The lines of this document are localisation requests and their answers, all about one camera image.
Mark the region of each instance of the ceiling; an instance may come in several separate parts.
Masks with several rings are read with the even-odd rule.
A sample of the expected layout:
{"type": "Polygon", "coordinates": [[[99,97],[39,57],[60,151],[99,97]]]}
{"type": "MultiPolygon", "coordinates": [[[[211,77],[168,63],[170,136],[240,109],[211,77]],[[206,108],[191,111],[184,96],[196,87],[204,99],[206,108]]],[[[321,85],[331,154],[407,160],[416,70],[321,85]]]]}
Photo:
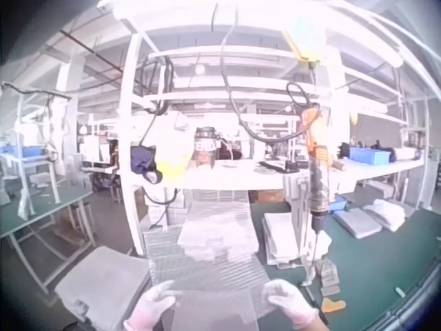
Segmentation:
{"type": "MultiPolygon", "coordinates": [[[[383,16],[395,22],[401,23],[397,17],[403,17],[402,10],[398,6],[408,3],[410,0],[363,0],[362,6],[366,9],[373,9],[382,12],[383,16]]],[[[229,26],[215,24],[212,30],[210,24],[197,26],[179,26],[178,28],[156,28],[147,30],[148,36],[153,44],[161,51],[173,50],[194,46],[219,46],[229,26]]],[[[56,87],[59,67],[61,64],[68,63],[72,54],[80,54],[85,57],[79,93],[79,114],[86,118],[87,114],[94,113],[96,118],[114,116],[118,107],[120,95],[119,80],[113,81],[99,88],[85,90],[90,86],[106,82],[121,76],[124,69],[125,56],[130,42],[130,32],[110,12],[96,9],[94,6],[75,17],[69,24],[62,29],[63,33],[55,32],[39,48],[38,52],[22,58],[20,61],[7,63],[2,66],[2,79],[12,81],[18,86],[32,86],[37,88],[52,89],[56,87]],[[86,48],[93,49],[96,54],[91,54],[86,48]]],[[[328,32],[328,44],[337,47],[342,54],[343,65],[349,69],[368,73],[373,68],[381,64],[382,59],[375,53],[359,45],[342,35],[328,32]]],[[[229,45],[254,46],[260,48],[271,48],[276,50],[289,51],[289,46],[280,33],[268,29],[256,29],[237,27],[228,40],[229,45]]],[[[140,51],[139,65],[147,54],[154,50],[143,43],[140,51]]],[[[421,52],[416,52],[421,62],[429,68],[435,80],[440,81],[440,73],[433,71],[434,62],[428,60],[421,52]]],[[[189,54],[181,57],[172,57],[176,76],[196,77],[195,67],[197,64],[205,64],[206,77],[219,77],[221,69],[219,67],[218,54],[189,54]]],[[[226,54],[226,71],[231,77],[264,77],[271,79],[295,80],[304,83],[311,83],[307,69],[304,65],[298,64],[295,59],[267,55],[251,54],[226,54]]],[[[152,66],[145,70],[147,74],[152,73],[152,66]]],[[[400,69],[402,84],[410,97],[421,97],[423,95],[424,84],[412,73],[412,70],[404,66],[400,69]]],[[[393,72],[389,66],[371,75],[381,83],[395,88],[393,72]]],[[[347,81],[356,80],[357,76],[346,74],[347,81]]],[[[153,79],[153,90],[158,81],[158,72],[153,79]]],[[[192,90],[183,86],[181,90],[192,90]]],[[[378,86],[359,80],[351,85],[350,93],[386,103],[394,100],[394,94],[385,91],[378,86]]],[[[44,105],[44,96],[35,97],[30,103],[44,105]]],[[[202,112],[204,109],[195,108],[195,104],[202,104],[205,101],[192,99],[177,99],[172,102],[176,109],[186,112],[202,112]]],[[[213,99],[210,103],[223,105],[222,111],[231,109],[224,99],[213,99]]],[[[238,100],[239,106],[243,107],[250,104],[249,100],[238,100]]],[[[289,105],[286,101],[255,101],[258,111],[274,112],[289,105]]],[[[17,96],[11,91],[5,92],[5,97],[1,100],[0,126],[3,130],[12,127],[15,118],[15,108],[17,96]]],[[[24,113],[32,112],[35,108],[28,108],[24,113]]]]}

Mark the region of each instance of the blue bin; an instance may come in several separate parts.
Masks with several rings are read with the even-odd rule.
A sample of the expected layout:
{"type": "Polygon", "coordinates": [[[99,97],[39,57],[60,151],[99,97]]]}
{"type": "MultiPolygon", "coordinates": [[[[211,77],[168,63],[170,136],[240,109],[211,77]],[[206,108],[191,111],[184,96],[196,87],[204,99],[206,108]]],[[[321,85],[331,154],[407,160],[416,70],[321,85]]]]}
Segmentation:
{"type": "Polygon", "coordinates": [[[389,163],[390,152],[383,150],[372,150],[369,148],[350,148],[349,159],[361,163],[379,166],[389,163]]]}
{"type": "MultiPolygon", "coordinates": [[[[23,157],[37,157],[41,155],[41,146],[26,146],[22,148],[23,157]]],[[[3,153],[11,154],[15,157],[19,157],[19,150],[16,146],[4,146],[2,148],[3,153]]]]}
{"type": "Polygon", "coordinates": [[[13,154],[14,153],[14,146],[6,145],[1,147],[1,152],[6,154],[13,154]]]}
{"type": "Polygon", "coordinates": [[[337,196],[334,202],[329,204],[329,210],[335,212],[337,210],[345,210],[347,200],[343,197],[337,196]]]}

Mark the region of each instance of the plastic container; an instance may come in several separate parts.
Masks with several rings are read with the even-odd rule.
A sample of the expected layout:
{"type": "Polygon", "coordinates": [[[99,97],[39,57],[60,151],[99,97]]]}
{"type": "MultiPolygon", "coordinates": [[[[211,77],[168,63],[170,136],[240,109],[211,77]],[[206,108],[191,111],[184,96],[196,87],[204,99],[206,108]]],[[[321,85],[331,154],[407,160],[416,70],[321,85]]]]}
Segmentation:
{"type": "Polygon", "coordinates": [[[389,164],[390,152],[372,150],[369,148],[350,148],[350,150],[349,158],[352,161],[371,164],[373,166],[389,164]]]}
{"type": "MultiPolygon", "coordinates": [[[[38,157],[41,156],[41,146],[25,146],[22,148],[23,157],[38,157]]],[[[19,150],[16,146],[3,146],[1,148],[2,153],[11,154],[15,157],[19,157],[19,150]]]]}
{"type": "Polygon", "coordinates": [[[347,204],[347,200],[343,197],[336,197],[334,202],[329,204],[329,210],[332,212],[336,212],[338,210],[345,210],[347,204]]]}

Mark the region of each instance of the hand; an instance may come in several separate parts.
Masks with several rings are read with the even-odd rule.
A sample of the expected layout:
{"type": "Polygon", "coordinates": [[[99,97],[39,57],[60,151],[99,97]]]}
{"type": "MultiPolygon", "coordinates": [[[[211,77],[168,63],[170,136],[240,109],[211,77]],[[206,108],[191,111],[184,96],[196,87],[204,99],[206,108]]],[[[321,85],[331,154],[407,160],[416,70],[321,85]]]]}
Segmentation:
{"type": "Polygon", "coordinates": [[[152,330],[161,315],[176,302],[176,292],[170,291],[173,281],[165,281],[144,293],[133,309],[130,318],[124,322],[127,331],[152,330]]]}
{"type": "Polygon", "coordinates": [[[307,303],[300,290],[282,279],[266,283],[263,295],[292,320],[297,330],[306,328],[318,316],[318,310],[307,303]]]}

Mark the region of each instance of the workstation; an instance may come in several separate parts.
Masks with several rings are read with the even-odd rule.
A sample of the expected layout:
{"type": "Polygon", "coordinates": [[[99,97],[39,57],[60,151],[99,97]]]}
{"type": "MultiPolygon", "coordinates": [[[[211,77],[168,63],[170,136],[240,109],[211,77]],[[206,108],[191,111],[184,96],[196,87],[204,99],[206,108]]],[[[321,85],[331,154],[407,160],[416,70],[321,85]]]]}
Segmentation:
{"type": "Polygon", "coordinates": [[[0,157],[4,179],[21,185],[11,194],[11,180],[2,183],[10,197],[2,239],[43,292],[87,330],[123,330],[146,287],[169,280],[185,300],[163,315],[164,330],[195,330],[196,303],[205,307],[201,325],[239,314],[229,328],[292,330],[260,302],[272,279],[298,286],[330,330],[395,330],[411,320],[436,291],[440,268],[431,105],[441,91],[394,23],[344,1],[301,10],[284,28],[263,19],[268,8],[251,12],[246,3],[170,10],[133,2],[102,1],[88,12],[107,13],[102,46],[63,30],[59,43],[75,44],[75,56],[60,64],[45,54],[56,64],[43,83],[30,67],[3,85],[2,102],[18,103],[0,157]],[[302,19],[313,9],[322,26],[302,19]],[[306,30],[316,42],[305,42],[306,30]],[[28,158],[25,122],[44,131],[28,158]],[[25,172],[31,167],[45,173],[41,183],[25,172]],[[99,185],[90,173],[104,174],[99,185]],[[95,206],[83,202],[107,189],[125,211],[128,253],[104,247],[95,206]],[[71,231],[59,237],[82,238],[71,257],[39,236],[60,222],[71,231]],[[30,234],[16,238],[24,228],[30,234]],[[76,266],[42,281],[19,246],[28,235],[63,267],[76,266]],[[105,316],[95,306],[104,292],[105,316]],[[213,312],[221,300],[231,307],[213,312]]]}

